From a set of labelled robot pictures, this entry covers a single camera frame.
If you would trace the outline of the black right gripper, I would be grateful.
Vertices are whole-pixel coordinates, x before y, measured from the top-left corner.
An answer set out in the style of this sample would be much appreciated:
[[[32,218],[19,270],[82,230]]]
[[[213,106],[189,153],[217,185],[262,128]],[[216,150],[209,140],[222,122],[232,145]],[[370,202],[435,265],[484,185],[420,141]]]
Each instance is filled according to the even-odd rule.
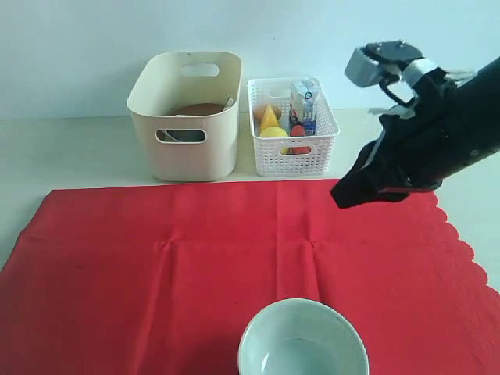
[[[340,209],[401,202],[499,150],[499,70],[483,68],[458,88],[425,92],[414,115],[379,118],[383,132],[364,165],[330,190]]]

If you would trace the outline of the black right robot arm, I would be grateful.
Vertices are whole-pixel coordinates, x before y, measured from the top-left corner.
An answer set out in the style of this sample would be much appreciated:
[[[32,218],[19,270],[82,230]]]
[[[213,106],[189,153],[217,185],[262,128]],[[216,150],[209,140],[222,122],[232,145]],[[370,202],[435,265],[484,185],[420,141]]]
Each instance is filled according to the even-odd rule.
[[[499,150],[499,61],[465,84],[426,74],[416,85],[414,115],[384,114],[378,139],[365,145],[331,190],[341,209],[400,202],[439,188],[442,181]]]

